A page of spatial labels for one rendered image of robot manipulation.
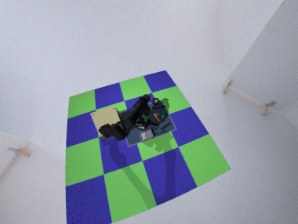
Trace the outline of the dark blue-grey mat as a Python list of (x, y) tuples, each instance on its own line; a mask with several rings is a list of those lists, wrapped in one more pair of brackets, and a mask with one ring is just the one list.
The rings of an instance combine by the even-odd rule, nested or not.
[[(177, 130), (176, 126), (173, 123), (172, 118), (170, 117), (170, 115), (165, 107), (151, 109), (152, 107), (165, 106), (164, 103), (162, 102), (162, 100), (159, 100), (158, 104), (149, 103), (148, 105), (150, 107), (151, 112), (148, 115), (149, 119), (147, 121), (145, 129), (135, 127), (135, 125), (134, 125), (131, 128), (129, 135), (126, 136), (126, 138), (125, 138), (126, 142), (127, 142), (127, 146), (132, 146), (137, 143), (142, 143), (141, 139), (140, 139), (139, 132), (146, 131), (150, 128), (151, 128), (151, 131), (155, 138), (159, 137), (160, 135), (164, 135), (169, 132), (173, 132), (173, 131)], [(120, 114), (122, 120), (124, 121), (126, 118), (128, 118), (134, 110), (135, 109), (133, 108), (130, 110), (120, 112), (119, 114)], [(153, 114), (155, 114), (157, 116), (157, 118), (159, 119), (159, 121), (161, 123), (158, 122), (158, 120), (155, 118), (155, 116)], [(168, 126), (167, 126), (167, 124), (168, 124)], [(166, 126), (166, 127), (164, 128), (164, 126)], [(163, 127), (163, 129), (161, 129), (162, 127)]]

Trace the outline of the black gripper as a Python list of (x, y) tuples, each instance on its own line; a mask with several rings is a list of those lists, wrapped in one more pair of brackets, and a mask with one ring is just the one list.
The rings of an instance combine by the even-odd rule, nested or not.
[(138, 119), (136, 120), (136, 123), (139, 124), (140, 121), (141, 121), (141, 119), (142, 119), (142, 117), (141, 117), (141, 115), (140, 115), (140, 116), (138, 117)]

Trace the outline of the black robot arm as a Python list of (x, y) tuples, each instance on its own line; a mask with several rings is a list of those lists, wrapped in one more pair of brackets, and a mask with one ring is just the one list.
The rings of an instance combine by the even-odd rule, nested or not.
[[(143, 97), (140, 97), (138, 101), (133, 104), (133, 108), (135, 109), (128, 118), (124, 121), (118, 121), (112, 128), (109, 124), (101, 126), (99, 128), (99, 132), (105, 136), (106, 138), (114, 136), (118, 141), (123, 140), (126, 136), (129, 135), (131, 128), (136, 124), (136, 120), (140, 115), (148, 116), (151, 112), (149, 105), (147, 102), (151, 99), (151, 97), (145, 94)], [(118, 124), (126, 123), (129, 126), (127, 133), (125, 133)]]

